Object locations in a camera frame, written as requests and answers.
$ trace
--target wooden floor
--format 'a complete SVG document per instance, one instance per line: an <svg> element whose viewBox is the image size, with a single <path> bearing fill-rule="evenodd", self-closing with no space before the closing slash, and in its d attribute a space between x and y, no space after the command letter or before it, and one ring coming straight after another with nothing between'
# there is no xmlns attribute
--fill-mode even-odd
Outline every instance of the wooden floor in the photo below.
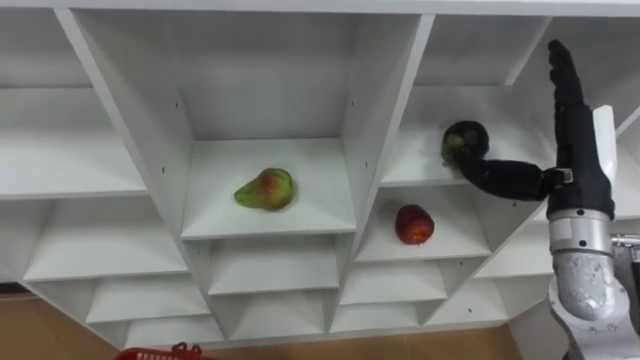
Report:
<svg viewBox="0 0 640 360"><path fill-rule="evenodd" d="M39 299L0 300L2 359L112 360L116 349ZM506 326L446 333L260 346L220 360L520 360Z"/></svg>

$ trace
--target shelving unit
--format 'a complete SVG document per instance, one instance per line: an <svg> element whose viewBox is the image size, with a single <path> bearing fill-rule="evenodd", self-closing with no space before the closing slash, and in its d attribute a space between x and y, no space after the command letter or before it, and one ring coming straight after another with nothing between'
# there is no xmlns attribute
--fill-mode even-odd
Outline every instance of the shelving unit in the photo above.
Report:
<svg viewBox="0 0 640 360"><path fill-rule="evenodd" d="M208 314L207 304L188 275L136 277L100 280L93 290L86 321L93 324Z"/></svg>
<svg viewBox="0 0 640 360"><path fill-rule="evenodd" d="M406 246L395 233L395 215L404 204L418 204L437 224L429 241ZM378 194L356 256L358 262L488 256L482 225L465 186L384 189Z"/></svg>
<svg viewBox="0 0 640 360"><path fill-rule="evenodd" d="M235 140L194 145L182 237L353 232L340 140ZM297 198L286 213L237 206L231 196L262 170L286 169Z"/></svg>
<svg viewBox="0 0 640 360"><path fill-rule="evenodd" d="M23 279L186 272L148 198L74 199L53 206Z"/></svg>
<svg viewBox="0 0 640 360"><path fill-rule="evenodd" d="M548 225L529 225L517 232L475 277L511 278L552 275L551 262Z"/></svg>
<svg viewBox="0 0 640 360"><path fill-rule="evenodd" d="M0 273L119 348L504 324L546 294L544 204L479 192L442 134L480 121L488 158L551 167L561 39L613 109L637 230L640 20L615 16L640 4L597 1L5 1ZM294 202L236 204L268 167ZM410 203L421 246L395 234Z"/></svg>
<svg viewBox="0 0 640 360"><path fill-rule="evenodd" d="M435 263L358 265L349 274L340 305L431 301L446 297Z"/></svg>
<svg viewBox="0 0 640 360"><path fill-rule="evenodd" d="M444 131L466 119L482 123L490 134L487 158L551 167L555 158L551 146L519 114L518 103L517 94L507 86L414 86L382 186L466 183L443 165L440 156Z"/></svg>
<svg viewBox="0 0 640 360"><path fill-rule="evenodd" d="M331 237L222 240L211 251L209 295L339 286Z"/></svg>
<svg viewBox="0 0 640 360"><path fill-rule="evenodd" d="M1 200L146 194L93 89L0 89Z"/></svg>
<svg viewBox="0 0 640 360"><path fill-rule="evenodd" d="M216 306L231 340L319 335L325 328L326 295L322 292L238 295L221 298Z"/></svg>

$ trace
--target shelf divider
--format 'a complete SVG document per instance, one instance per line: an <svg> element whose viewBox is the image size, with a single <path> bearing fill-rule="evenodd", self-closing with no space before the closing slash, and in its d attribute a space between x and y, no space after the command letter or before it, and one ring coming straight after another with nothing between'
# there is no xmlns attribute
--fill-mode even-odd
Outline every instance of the shelf divider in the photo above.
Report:
<svg viewBox="0 0 640 360"><path fill-rule="evenodd" d="M351 255L343 274L349 274L355 261L434 19L434 15L379 16L359 24L342 131L358 228L349 242ZM341 275L327 328L335 318L346 278Z"/></svg>

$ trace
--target white wall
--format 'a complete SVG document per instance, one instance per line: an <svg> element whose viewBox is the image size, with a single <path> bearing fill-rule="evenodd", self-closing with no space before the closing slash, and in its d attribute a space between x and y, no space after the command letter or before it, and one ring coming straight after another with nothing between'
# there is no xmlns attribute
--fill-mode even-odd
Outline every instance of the white wall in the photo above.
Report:
<svg viewBox="0 0 640 360"><path fill-rule="evenodd" d="M513 319L509 328L522 360L559 360L569 348L569 340L551 317L546 300Z"/></svg>

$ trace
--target metal cylinder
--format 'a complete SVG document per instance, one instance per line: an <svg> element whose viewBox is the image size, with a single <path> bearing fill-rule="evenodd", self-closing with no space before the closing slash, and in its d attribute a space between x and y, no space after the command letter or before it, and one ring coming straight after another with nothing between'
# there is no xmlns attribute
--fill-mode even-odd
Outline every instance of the metal cylinder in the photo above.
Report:
<svg viewBox="0 0 640 360"><path fill-rule="evenodd" d="M555 212L549 221L560 302L580 319L608 317L616 306L609 217L573 209Z"/></svg>
<svg viewBox="0 0 640 360"><path fill-rule="evenodd" d="M599 253L559 252L553 256L558 297L573 316L607 318L615 310L613 258Z"/></svg>
<svg viewBox="0 0 640 360"><path fill-rule="evenodd" d="M563 250L598 251L611 255L611 221L605 213L571 209L549 216L551 253Z"/></svg>

